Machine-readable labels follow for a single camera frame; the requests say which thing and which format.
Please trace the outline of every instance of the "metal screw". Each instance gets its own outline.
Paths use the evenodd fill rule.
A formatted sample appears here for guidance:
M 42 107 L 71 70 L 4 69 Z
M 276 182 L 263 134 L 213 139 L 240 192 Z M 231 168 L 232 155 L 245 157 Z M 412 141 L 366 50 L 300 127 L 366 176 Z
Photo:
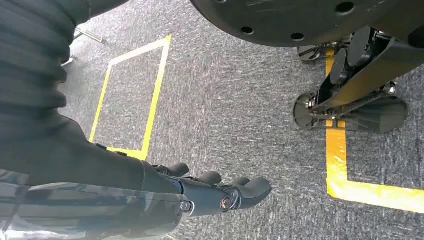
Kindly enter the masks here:
M 192 204 L 189 201 L 183 201 L 181 203 L 181 210 L 185 213 L 189 212 L 192 208 Z
M 228 212 L 228 210 L 230 210 L 230 208 L 231 208 L 231 199 L 229 199 L 226 196 L 221 200 L 221 210 L 223 212 Z
M 388 89 L 388 94 L 393 95 L 396 93 L 396 86 L 395 85 L 391 85 L 390 88 Z

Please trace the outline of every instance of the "yellow tape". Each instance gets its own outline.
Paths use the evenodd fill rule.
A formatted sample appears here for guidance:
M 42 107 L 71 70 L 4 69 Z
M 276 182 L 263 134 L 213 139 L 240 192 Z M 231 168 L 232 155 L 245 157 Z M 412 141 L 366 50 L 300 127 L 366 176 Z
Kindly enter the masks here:
M 144 133 L 143 147 L 141 149 L 141 159 L 145 160 L 149 153 L 150 140 L 152 138 L 153 124 L 155 123 L 156 108 L 158 106 L 159 95 L 161 93 L 162 80 L 164 79 L 165 66 L 167 65 L 168 53 L 171 46 L 171 35 L 165 38 L 162 57 L 160 59 L 159 71 L 157 72 L 156 84 L 154 85 L 153 98 L 151 100 L 150 112 L 148 114 L 147 126 Z
M 108 88 L 109 77 L 111 76 L 112 66 L 107 67 L 106 77 L 104 78 L 103 88 L 101 89 L 100 100 L 98 101 L 97 111 L 95 112 L 93 126 L 91 128 L 89 141 L 92 143 L 96 134 L 97 125 L 99 123 L 100 112 L 102 111 L 103 100 L 105 100 L 106 89 Z
M 327 58 L 326 73 L 333 58 Z M 340 128 L 346 123 L 340 122 Z M 346 130 L 327 129 L 327 191 L 334 198 L 424 214 L 424 190 L 355 182 L 348 180 Z
M 154 126 L 155 117 L 156 117 L 156 109 L 158 108 L 159 96 L 160 96 L 160 93 L 161 93 L 162 82 L 163 82 L 164 75 L 165 75 L 165 67 L 167 65 L 167 59 L 168 59 L 168 54 L 169 54 L 169 51 L 170 51 L 171 40 L 172 40 L 172 36 L 169 35 L 169 36 L 165 37 L 164 39 L 150 43 L 146 46 L 140 47 L 136 50 L 130 51 L 128 53 L 125 53 L 121 56 L 118 56 L 118 57 L 110 60 L 109 65 L 107 67 L 107 72 L 106 72 L 106 77 L 104 79 L 103 88 L 101 90 L 100 100 L 99 100 L 98 106 L 97 106 L 97 111 L 96 111 L 96 114 L 95 114 L 95 117 L 94 117 L 93 126 L 91 128 L 91 134 L 90 134 L 90 137 L 89 137 L 90 142 L 93 142 L 94 136 L 96 134 L 96 128 L 97 128 L 97 125 L 99 123 L 99 117 L 100 117 L 100 113 L 102 111 L 102 106 L 103 106 L 103 101 L 105 99 L 106 89 L 108 88 L 108 83 L 109 83 L 109 78 L 111 76 L 112 67 L 117 65 L 117 64 L 120 64 L 120 63 L 122 63 L 126 60 L 137 57 L 141 54 L 144 54 L 144 53 L 147 53 L 149 51 L 163 47 L 162 56 L 161 56 L 161 59 L 160 59 L 159 70 L 157 72 L 157 78 L 156 78 L 156 83 L 155 83 L 155 86 L 154 86 L 153 98 L 151 100 L 151 105 L 150 105 L 150 110 L 149 110 L 149 115 L 148 115 L 148 119 L 147 119 L 147 125 L 146 125 L 146 130 L 145 130 L 145 133 L 144 133 L 144 139 L 143 139 L 141 150 L 130 150 L 130 149 L 113 148 L 113 147 L 107 148 L 109 151 L 112 151 L 112 152 L 122 152 L 122 153 L 126 153 L 130 157 L 137 158 L 137 159 L 140 159 L 140 160 L 143 160 L 143 161 L 146 160 L 146 158 L 149 154 L 149 145 L 150 145 L 150 141 L 151 141 L 151 138 L 152 138 L 152 131 L 153 131 L 153 126 Z

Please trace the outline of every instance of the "black plastic part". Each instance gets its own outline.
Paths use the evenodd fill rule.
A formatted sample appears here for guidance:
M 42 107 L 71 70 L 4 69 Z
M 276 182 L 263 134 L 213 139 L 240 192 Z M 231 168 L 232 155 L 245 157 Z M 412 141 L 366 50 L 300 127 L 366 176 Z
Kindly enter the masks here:
M 239 178 L 235 179 L 234 181 L 232 181 L 231 184 L 232 185 L 245 186 L 249 182 L 250 182 L 250 179 L 249 178 L 247 178 L 247 177 L 239 177 Z
M 183 194 L 194 203 L 191 217 L 215 215 L 224 213 L 221 209 L 221 200 L 228 194 L 216 187 L 198 181 L 182 178 L 179 180 Z
M 407 5 L 421 4 L 420 1 L 410 0 Z M 318 45 L 339 40 L 377 22 L 384 15 L 403 22 L 399 21 L 394 6 L 406 5 L 400 0 L 327 0 L 325 4 L 317 0 L 191 2 L 206 19 L 228 34 L 274 47 Z M 243 28 L 252 29 L 252 34 L 245 34 Z
M 197 179 L 199 182 L 208 184 L 208 185 L 214 185 L 219 184 L 223 179 L 219 173 L 216 171 L 208 171 L 203 173 L 201 177 Z
M 169 173 L 173 177 L 182 177 L 190 172 L 189 166 L 187 164 L 179 162 L 175 165 L 168 167 Z
M 358 101 L 393 79 L 424 64 L 424 49 L 413 48 L 394 38 L 387 44 L 384 43 L 384 46 L 385 49 L 379 55 L 354 73 L 337 92 L 332 91 L 334 86 L 331 83 L 324 81 L 318 91 L 318 102 L 312 110 L 324 112 Z
M 350 69 L 346 64 L 346 49 L 340 49 L 335 56 L 334 64 L 331 69 L 330 81 L 333 85 L 341 85 L 349 78 Z
M 409 35 L 408 43 L 414 48 L 424 49 L 424 25 Z
M 373 56 L 373 45 L 370 44 L 371 27 L 363 27 L 355 32 L 350 43 L 347 62 L 351 67 L 360 67 L 369 63 Z

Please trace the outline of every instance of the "mounting hole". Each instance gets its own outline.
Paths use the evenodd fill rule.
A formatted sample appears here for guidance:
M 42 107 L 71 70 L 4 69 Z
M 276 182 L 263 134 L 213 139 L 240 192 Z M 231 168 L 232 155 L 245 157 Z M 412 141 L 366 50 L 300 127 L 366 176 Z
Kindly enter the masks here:
M 253 29 L 251 27 L 248 27 L 248 26 L 242 27 L 241 31 L 246 35 L 252 35 L 253 34 Z
M 291 39 L 295 42 L 302 42 L 305 39 L 305 35 L 302 33 L 293 33 Z
M 345 1 L 335 7 L 335 12 L 339 16 L 346 16 L 354 11 L 355 4 L 351 1 Z

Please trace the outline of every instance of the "metal bracket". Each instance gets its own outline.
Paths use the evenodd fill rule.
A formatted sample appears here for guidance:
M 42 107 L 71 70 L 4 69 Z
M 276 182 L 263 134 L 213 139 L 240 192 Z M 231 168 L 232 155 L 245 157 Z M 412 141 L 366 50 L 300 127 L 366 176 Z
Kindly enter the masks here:
M 297 99 L 294 121 L 305 129 L 338 128 L 344 121 L 348 130 L 389 132 L 408 116 L 407 104 L 394 96 L 396 84 L 391 81 L 423 63 L 423 49 L 365 27 L 347 50 L 337 53 L 318 91 Z

